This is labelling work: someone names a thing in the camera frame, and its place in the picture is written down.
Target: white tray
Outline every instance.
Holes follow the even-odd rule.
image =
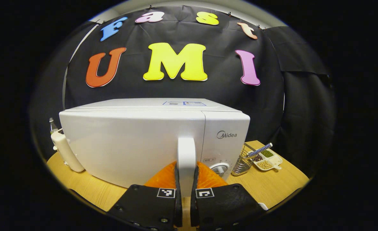
[[[260,160],[260,161],[253,162],[256,165],[256,167],[258,167],[262,171],[267,171],[267,170],[270,170],[272,168],[282,169],[282,167],[280,167],[279,164],[281,164],[283,162],[283,159],[279,155],[277,155],[274,151],[270,150],[270,148],[268,148],[266,150],[271,152],[273,154],[273,156],[267,158],[264,155],[262,155],[261,153],[259,153],[258,155],[260,155],[263,159]],[[268,169],[263,169],[263,168],[259,167],[258,163],[261,163],[261,162],[264,162],[264,161],[267,161],[272,167],[268,168]]]

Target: midea logo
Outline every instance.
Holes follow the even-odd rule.
[[[221,138],[226,138],[226,137],[236,137],[237,134],[232,134],[232,133],[226,133],[225,131],[219,131],[217,134],[216,134],[216,137],[218,139],[221,139]]]

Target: beans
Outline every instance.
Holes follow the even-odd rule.
[[[254,162],[257,162],[257,161],[261,161],[263,159],[263,157],[261,157],[261,155],[257,155],[257,156],[255,156],[255,158],[253,158],[253,161]]]
[[[267,161],[262,161],[260,163],[257,163],[257,165],[259,167],[261,167],[262,169],[270,169],[270,168],[272,168],[272,165],[269,162],[267,162]]]
[[[264,150],[261,152],[262,155],[264,155],[265,157],[271,157],[273,156],[273,154],[271,152],[269,152],[268,150]]]

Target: purple letter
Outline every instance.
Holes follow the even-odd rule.
[[[249,85],[260,85],[261,81],[256,76],[255,66],[253,59],[255,56],[252,53],[242,50],[236,50],[236,54],[240,56],[240,61],[243,67],[243,76],[240,78],[242,83]]]

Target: letter m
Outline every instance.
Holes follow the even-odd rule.
[[[161,63],[171,79],[177,76],[177,73],[185,64],[185,70],[180,77],[184,80],[205,81],[208,75],[203,71],[203,51],[206,50],[204,45],[187,44],[179,54],[173,51],[168,43],[154,43],[149,45],[152,50],[149,70],[143,75],[145,80],[161,80],[164,73],[161,72]]]

